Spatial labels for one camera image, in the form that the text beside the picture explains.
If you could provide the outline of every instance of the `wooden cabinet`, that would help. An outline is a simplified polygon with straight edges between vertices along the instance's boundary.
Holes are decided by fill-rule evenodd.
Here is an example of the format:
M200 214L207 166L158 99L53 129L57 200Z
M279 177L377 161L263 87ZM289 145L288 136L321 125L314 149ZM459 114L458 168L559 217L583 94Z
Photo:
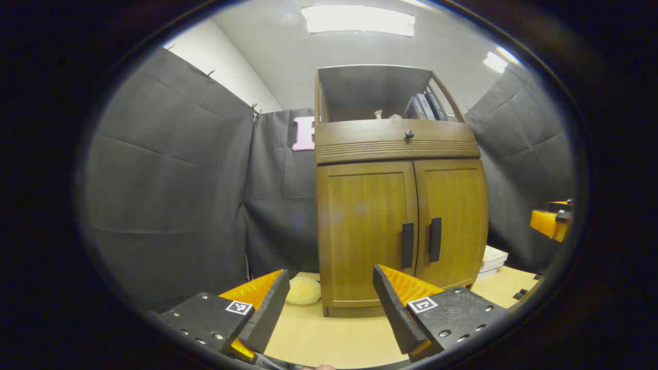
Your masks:
M404 110L438 85L460 122L368 119ZM379 306L375 263L442 288L475 281L488 200L480 150L431 71L321 68L316 76L316 199L320 285L330 309Z
M320 281L325 305L380 305L372 266L383 263L413 275L417 237L412 233L410 267L403 268L403 224L418 224L412 162L359 163L317 169Z
M488 201L479 159L414 161L418 189L416 277L446 289L477 277L488 231ZM440 223L432 230L432 220ZM430 248L438 250L431 261Z

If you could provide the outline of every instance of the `white paper stack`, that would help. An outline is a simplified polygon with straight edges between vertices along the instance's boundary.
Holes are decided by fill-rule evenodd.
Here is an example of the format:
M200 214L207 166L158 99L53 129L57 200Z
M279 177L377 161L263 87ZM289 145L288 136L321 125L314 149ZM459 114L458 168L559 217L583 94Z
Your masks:
M504 251L486 246L484 248L484 257L482 258L480 273L478 273L478 280L495 274L497 269L505 264L508 255L509 254Z

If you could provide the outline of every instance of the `ceiling light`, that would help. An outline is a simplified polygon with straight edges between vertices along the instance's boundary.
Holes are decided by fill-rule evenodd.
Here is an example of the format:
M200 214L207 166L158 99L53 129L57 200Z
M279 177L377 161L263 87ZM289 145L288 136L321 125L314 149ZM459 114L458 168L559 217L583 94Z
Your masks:
M494 71L498 73L503 73L505 72L505 67L507 66L507 62L504 61L501 57L498 55L492 53L491 51L487 53L487 59L484 59L482 61L486 66L489 68L493 69Z
M332 31L383 32L413 37L413 15L364 5L317 5L302 8L309 33Z
M507 59L508 61L511 61L512 63L514 63L514 64L516 64L516 65L519 63L519 60L518 60L517 58L515 58L514 55L510 54L509 51L503 49L502 47L497 46L495 50L496 50L498 53L500 53L500 55L502 55L503 57L505 57L505 59Z

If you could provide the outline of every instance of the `black door handle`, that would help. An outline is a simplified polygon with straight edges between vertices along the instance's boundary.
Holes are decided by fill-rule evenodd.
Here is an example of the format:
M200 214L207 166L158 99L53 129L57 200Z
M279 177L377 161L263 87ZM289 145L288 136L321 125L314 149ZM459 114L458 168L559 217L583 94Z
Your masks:
M408 269L413 262L413 223L402 224L402 268Z
M430 263L439 260L441 254L441 217L432 219L430 225Z

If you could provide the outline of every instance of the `gray curtain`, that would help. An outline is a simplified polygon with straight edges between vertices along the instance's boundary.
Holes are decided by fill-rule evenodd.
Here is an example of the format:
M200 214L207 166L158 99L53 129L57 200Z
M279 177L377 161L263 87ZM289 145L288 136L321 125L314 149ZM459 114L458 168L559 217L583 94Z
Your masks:
M254 277L285 268L318 272L315 153L293 151L295 117L312 109L262 115L253 129L244 205Z
M465 115L482 152L489 191L489 245L508 266L546 268L559 243L530 227L533 209L573 198L576 184L566 116L528 70L510 64Z
M109 101L86 163L95 248L138 306L247 280L248 105L160 49Z

